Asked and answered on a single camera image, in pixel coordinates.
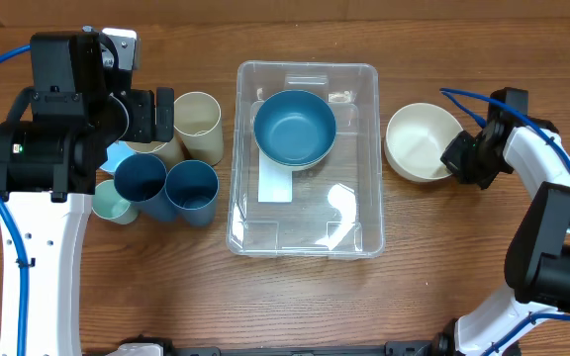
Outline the light blue small cup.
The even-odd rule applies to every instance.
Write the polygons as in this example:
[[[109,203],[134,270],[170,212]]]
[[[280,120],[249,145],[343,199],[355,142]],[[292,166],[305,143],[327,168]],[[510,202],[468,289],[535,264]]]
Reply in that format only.
[[[100,169],[114,175],[118,166],[134,154],[135,152],[124,141],[116,141],[107,148],[107,160],[100,166]]]

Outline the cream bowl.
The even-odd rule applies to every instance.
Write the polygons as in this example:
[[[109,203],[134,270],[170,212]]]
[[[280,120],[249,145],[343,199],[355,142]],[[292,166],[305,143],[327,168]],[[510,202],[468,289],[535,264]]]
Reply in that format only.
[[[287,171],[303,171],[312,168],[324,160],[331,150],[333,143],[284,143],[259,144],[259,151],[269,162]]]
[[[390,119],[384,138],[386,159],[401,177],[416,183],[446,179],[452,173],[441,162],[448,145],[463,131],[446,110],[413,103]]]

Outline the dark blue bowl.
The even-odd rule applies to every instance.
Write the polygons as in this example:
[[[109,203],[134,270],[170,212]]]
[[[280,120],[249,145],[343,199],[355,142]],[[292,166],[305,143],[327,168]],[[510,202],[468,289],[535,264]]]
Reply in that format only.
[[[268,98],[256,113],[253,133],[259,144],[332,142],[337,121],[330,106],[316,94],[285,90]]]

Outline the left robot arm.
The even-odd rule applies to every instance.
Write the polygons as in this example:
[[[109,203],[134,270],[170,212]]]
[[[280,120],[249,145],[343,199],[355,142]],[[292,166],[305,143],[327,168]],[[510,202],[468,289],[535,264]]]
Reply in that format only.
[[[173,136],[173,92],[136,90],[139,38],[34,34],[33,82],[0,124],[2,355],[77,355],[82,244],[97,170],[117,141]]]

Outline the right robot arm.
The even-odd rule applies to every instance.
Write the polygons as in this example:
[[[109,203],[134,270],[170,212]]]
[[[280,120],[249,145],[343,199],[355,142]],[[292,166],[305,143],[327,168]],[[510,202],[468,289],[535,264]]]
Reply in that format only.
[[[452,320],[432,355],[517,355],[547,320],[570,321],[570,156],[557,127],[528,115],[528,93],[505,87],[481,101],[480,132],[459,133],[440,160],[461,184],[488,188],[517,174],[531,203],[505,259],[505,283],[476,310]]]

